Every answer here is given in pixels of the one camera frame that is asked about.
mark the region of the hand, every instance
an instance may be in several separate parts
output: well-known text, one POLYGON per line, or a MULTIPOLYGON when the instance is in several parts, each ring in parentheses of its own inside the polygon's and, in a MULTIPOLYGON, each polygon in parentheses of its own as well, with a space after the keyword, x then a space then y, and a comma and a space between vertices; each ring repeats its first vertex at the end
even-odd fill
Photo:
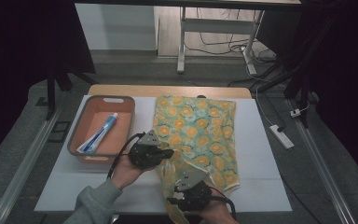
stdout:
MULTIPOLYGON (((208 186, 215 188, 215 186, 211 183, 206 183, 208 186)), ((222 195, 217 192, 215 189, 212 189, 212 196, 219 196, 222 195)), ((228 212, 228 208, 225 203, 220 201, 211 200, 209 204, 202 210, 198 212, 200 217, 203 217, 205 221, 209 224, 218 224, 218 223, 237 223, 238 222, 231 216, 228 212)))
POLYGON ((155 167, 141 170, 134 166, 128 156, 123 155, 120 157, 118 164, 111 177, 112 182, 119 188, 124 189, 128 185, 135 182, 138 177, 146 171, 153 170, 155 167))

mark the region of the yellow fabric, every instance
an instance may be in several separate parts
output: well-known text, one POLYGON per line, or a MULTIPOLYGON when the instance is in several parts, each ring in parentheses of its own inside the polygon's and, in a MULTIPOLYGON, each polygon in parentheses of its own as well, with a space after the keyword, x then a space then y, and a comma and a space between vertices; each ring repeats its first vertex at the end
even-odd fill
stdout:
MULTIPOLYGON (((153 129, 160 142, 175 149, 157 168, 163 194, 172 197, 184 171, 201 169, 225 194, 240 183, 235 156, 236 103, 223 100, 162 95, 157 99, 153 129)), ((166 202, 175 223, 188 223, 176 205, 166 202)))

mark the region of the toothpaste tube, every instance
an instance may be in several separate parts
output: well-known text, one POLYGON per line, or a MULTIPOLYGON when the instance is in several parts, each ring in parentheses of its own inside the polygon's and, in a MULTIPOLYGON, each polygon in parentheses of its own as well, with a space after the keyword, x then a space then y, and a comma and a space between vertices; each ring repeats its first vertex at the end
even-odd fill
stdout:
POLYGON ((100 145, 101 141, 103 140, 103 137, 105 134, 112 128, 112 126, 117 121, 117 113, 109 116, 103 125, 103 127, 94 134, 89 140, 87 140, 83 145, 81 145, 76 151, 80 153, 94 153, 94 151, 97 149, 98 145, 100 145))

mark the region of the person's left hand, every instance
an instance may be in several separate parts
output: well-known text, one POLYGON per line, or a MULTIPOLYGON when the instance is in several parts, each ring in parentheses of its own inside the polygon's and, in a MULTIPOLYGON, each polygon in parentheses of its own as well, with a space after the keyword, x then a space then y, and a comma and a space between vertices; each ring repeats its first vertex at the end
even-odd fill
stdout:
POLYGON ((111 179, 119 189, 124 189, 135 182, 141 174, 154 168, 155 167, 141 170, 131 163, 127 155, 123 155, 120 157, 111 179))

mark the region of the gray sweatshirt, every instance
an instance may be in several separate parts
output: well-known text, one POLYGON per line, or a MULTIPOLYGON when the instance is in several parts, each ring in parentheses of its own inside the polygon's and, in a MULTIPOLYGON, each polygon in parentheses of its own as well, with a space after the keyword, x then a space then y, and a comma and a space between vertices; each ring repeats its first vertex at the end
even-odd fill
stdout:
POLYGON ((106 180, 96 189, 86 187, 77 195, 75 212, 64 224, 110 223, 115 213, 113 202, 121 193, 111 180, 106 180))

